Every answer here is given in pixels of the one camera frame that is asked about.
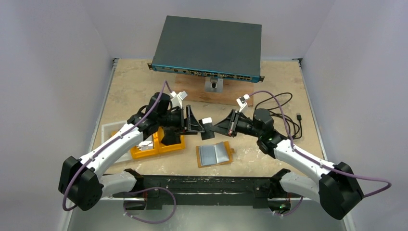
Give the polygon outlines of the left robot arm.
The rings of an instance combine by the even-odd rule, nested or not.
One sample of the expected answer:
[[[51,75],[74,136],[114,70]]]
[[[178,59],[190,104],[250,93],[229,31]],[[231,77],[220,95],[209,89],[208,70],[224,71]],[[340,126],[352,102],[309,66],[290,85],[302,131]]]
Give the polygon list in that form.
[[[111,138],[95,150],[75,158],[68,157],[63,162],[58,190],[63,194],[63,209],[70,211],[66,201],[87,211],[105,196],[127,192],[137,197],[143,192],[142,177],[134,170],[124,170],[120,174],[106,175],[107,169],[131,148],[146,141],[159,129],[164,132],[161,143],[172,145],[181,141],[182,135],[203,133],[205,129],[195,119],[190,105],[182,107],[187,97],[185,91],[170,94],[157,92],[132,115]]]

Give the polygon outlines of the tan leather card holder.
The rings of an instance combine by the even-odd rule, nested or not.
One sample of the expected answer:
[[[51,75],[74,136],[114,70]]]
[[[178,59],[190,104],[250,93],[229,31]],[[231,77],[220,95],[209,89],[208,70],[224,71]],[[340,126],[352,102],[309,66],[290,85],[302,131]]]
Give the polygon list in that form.
[[[212,145],[196,146],[198,168],[230,164],[235,150],[228,141]]]

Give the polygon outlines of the black credit card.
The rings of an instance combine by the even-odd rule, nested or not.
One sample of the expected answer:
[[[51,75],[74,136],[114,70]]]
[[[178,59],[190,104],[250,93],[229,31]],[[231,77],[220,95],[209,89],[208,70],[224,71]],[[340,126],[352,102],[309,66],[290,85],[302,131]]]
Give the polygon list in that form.
[[[201,133],[201,139],[203,141],[215,138],[215,133],[211,130],[213,126],[211,117],[200,119],[199,124],[204,129],[204,132]]]

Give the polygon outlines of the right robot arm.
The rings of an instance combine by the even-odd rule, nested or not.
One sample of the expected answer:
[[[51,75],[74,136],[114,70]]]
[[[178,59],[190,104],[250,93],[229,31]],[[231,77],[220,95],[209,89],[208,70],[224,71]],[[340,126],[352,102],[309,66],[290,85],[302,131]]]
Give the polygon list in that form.
[[[353,171],[348,164],[317,158],[292,144],[287,136],[276,131],[274,120],[266,109],[256,109],[252,118],[232,110],[209,129],[229,137],[238,133],[256,137],[261,152],[303,173],[299,176],[288,169],[280,170],[271,178],[271,197],[295,193],[318,202],[337,220],[343,219],[364,198],[358,181],[351,177]]]

